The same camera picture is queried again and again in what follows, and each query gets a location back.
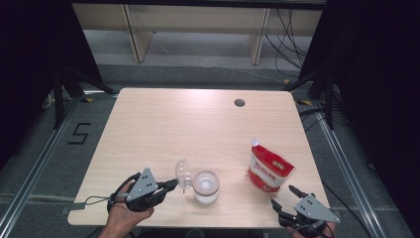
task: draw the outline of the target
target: person's right hand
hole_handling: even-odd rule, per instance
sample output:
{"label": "person's right hand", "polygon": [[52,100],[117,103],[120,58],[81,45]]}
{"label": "person's right hand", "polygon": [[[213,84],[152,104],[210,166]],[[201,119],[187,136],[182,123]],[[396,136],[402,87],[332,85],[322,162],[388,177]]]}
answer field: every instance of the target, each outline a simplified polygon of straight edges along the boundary
{"label": "person's right hand", "polygon": [[[334,232],[336,230],[336,223],[327,221],[327,226],[322,231],[322,234],[326,235],[327,237],[335,237]],[[290,226],[287,226],[286,229],[288,233],[290,233],[292,238],[305,238],[299,233],[298,230],[295,230],[291,228]]]}

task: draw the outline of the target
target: table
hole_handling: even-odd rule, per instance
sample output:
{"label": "table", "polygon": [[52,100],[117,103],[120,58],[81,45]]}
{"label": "table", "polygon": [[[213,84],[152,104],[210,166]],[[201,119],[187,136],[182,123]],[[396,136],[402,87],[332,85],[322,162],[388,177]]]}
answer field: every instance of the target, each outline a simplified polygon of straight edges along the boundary
{"label": "table", "polygon": [[[242,99],[245,106],[235,105]],[[248,177],[251,139],[284,156],[296,171],[279,193],[259,190]],[[124,88],[111,112],[75,202],[108,196],[127,177],[151,168],[157,181],[174,179],[186,159],[193,174],[212,170],[221,182],[215,203],[202,205],[178,186],[140,225],[149,227],[278,228],[270,199],[295,214],[300,199],[287,185],[314,192],[329,206],[289,92]],[[104,225],[104,202],[72,210],[72,225]]]}

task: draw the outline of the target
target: red packaging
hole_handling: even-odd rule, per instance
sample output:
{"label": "red packaging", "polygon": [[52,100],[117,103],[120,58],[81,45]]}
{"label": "red packaging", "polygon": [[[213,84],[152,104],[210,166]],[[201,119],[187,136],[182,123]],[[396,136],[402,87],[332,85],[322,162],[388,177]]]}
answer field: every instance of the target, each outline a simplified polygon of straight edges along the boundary
{"label": "red packaging", "polygon": [[251,164],[248,169],[251,181],[266,192],[278,192],[295,167],[281,156],[252,139]]}

